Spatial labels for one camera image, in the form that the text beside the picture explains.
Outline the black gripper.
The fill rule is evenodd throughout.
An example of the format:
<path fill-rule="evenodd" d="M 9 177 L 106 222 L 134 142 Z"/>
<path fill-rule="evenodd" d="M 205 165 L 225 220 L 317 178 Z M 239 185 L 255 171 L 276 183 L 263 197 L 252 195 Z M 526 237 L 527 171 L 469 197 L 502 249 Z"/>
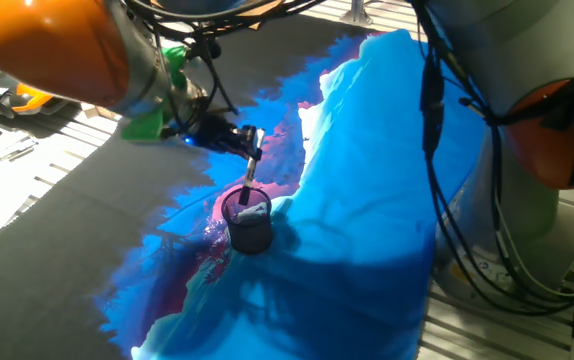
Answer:
<path fill-rule="evenodd" d="M 257 128 L 244 125 L 238 129 L 224 117 L 214 114 L 202 115 L 186 133 L 186 143 L 218 153 L 243 153 L 247 158 L 260 161 L 262 149 L 256 146 Z"/>

